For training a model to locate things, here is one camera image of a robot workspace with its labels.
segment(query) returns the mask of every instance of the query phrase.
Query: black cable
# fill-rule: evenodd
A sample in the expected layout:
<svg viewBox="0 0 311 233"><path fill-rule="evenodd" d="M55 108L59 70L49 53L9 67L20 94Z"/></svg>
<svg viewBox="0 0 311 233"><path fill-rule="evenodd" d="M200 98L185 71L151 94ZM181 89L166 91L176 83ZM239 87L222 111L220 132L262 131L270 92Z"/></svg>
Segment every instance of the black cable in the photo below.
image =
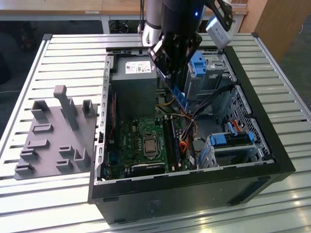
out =
<svg viewBox="0 0 311 233"><path fill-rule="evenodd" d="M195 150L194 150L194 146L193 146L193 137L192 137L192 128L190 129L190 134L189 134L189 144L190 144L190 156L192 156L192 158L194 159L194 165L192 164L191 166L191 170L195 170L196 169L196 154L195 154Z"/></svg>
<svg viewBox="0 0 311 233"><path fill-rule="evenodd" d="M160 106L157 106L157 108L159 108L160 110L162 110L165 114L171 114L171 113L169 113L169 112L167 112L167 111L165 111L163 108L161 108Z"/></svg>
<svg viewBox="0 0 311 233"><path fill-rule="evenodd" d="M210 106L214 100L218 97L219 94L230 91L234 88L234 84L223 86L219 88L217 91L213 92L206 100L200 103L199 107L194 111L194 113L191 116L191 120L187 127L184 129L183 133L181 134L181 139L184 141L187 138L188 132L190 129L192 129L193 121L201 114L205 108Z"/></svg>
<svg viewBox="0 0 311 233"><path fill-rule="evenodd" d="M201 137L197 137L197 140L201 140L202 142L206 143L206 140Z"/></svg>

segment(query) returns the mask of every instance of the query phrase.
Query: blue plastic latch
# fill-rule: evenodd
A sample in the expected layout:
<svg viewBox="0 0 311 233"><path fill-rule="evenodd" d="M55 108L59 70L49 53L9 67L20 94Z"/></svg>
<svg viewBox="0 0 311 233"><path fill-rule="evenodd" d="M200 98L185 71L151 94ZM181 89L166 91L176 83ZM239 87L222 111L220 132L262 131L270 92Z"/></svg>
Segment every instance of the blue plastic latch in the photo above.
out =
<svg viewBox="0 0 311 233"><path fill-rule="evenodd" d="M251 143L255 141L255 138L252 132L248 132L248 137L249 137L249 140L251 140Z"/></svg>
<svg viewBox="0 0 311 233"><path fill-rule="evenodd" d="M215 146L215 145L216 145L214 136L211 136L211 137L210 137L210 143L212 144L212 146Z"/></svg>
<svg viewBox="0 0 311 233"><path fill-rule="evenodd" d="M194 70L194 75L196 77L204 77L207 67L205 64L205 59L202 56L202 53L195 52L192 56L190 63Z"/></svg>
<svg viewBox="0 0 311 233"><path fill-rule="evenodd" d="M227 144L227 140L225 139L225 135L223 134L215 134L213 135L216 141L216 145L224 145Z"/></svg>
<svg viewBox="0 0 311 233"><path fill-rule="evenodd" d="M200 156L200 160L199 160L198 164L200 164L200 163L202 162L205 153L206 153L206 150L204 149L203 152L202 152L202 154L201 154L201 156Z"/></svg>
<svg viewBox="0 0 311 233"><path fill-rule="evenodd" d="M235 135L235 136L237 136L238 135L238 133L233 129L233 127L232 127L232 125L231 125L231 123L230 122L228 122L227 123L227 125L229 126L229 129L231 130L231 132Z"/></svg>

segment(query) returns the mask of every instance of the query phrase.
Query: motherboard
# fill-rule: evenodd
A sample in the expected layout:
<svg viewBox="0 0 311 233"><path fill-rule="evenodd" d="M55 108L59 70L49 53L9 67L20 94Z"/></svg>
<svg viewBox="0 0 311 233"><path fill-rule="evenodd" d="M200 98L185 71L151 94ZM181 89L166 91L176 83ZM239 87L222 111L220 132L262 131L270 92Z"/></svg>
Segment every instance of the motherboard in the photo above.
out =
<svg viewBox="0 0 311 233"><path fill-rule="evenodd" d="M164 121L164 118L140 118L120 122L120 145L118 150L112 150L108 155L111 179L126 178L130 169L132 173L135 170L144 174L148 166L162 169L163 173L172 171L166 148L167 138L164 136ZM178 137L182 132L181 120L174 117L172 121ZM187 169L187 161L180 160L176 171Z"/></svg>

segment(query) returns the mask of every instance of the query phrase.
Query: aluminum extrusion table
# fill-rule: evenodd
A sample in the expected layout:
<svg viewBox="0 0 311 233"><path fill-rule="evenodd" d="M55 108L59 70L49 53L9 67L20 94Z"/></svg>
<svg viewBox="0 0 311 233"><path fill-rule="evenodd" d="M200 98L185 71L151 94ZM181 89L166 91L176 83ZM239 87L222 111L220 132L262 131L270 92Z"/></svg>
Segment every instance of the aluminum extrusion table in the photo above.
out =
<svg viewBox="0 0 311 233"><path fill-rule="evenodd" d="M213 45L203 35L203 46ZM259 38L238 34L231 44L297 172L246 204L109 226L87 204L89 173L16 181L34 100L49 106L57 84L74 103L100 104L106 47L141 46L140 37L53 35L42 41L0 141L0 231L54 232L302 232L311 225L311 114Z"/></svg>

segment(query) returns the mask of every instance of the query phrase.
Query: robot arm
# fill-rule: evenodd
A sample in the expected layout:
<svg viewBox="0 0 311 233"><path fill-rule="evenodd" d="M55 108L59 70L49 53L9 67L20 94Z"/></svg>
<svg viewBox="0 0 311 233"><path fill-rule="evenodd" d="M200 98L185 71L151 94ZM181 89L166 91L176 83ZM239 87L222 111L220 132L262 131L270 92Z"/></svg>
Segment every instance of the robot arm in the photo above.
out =
<svg viewBox="0 0 311 233"><path fill-rule="evenodd" d="M225 39L232 25L230 5L222 0L163 0L160 40L148 49L148 54L169 86L175 84L183 89L184 67L202 41L196 31L206 6L216 16L208 24L207 31L216 46L223 49L230 42Z"/></svg>

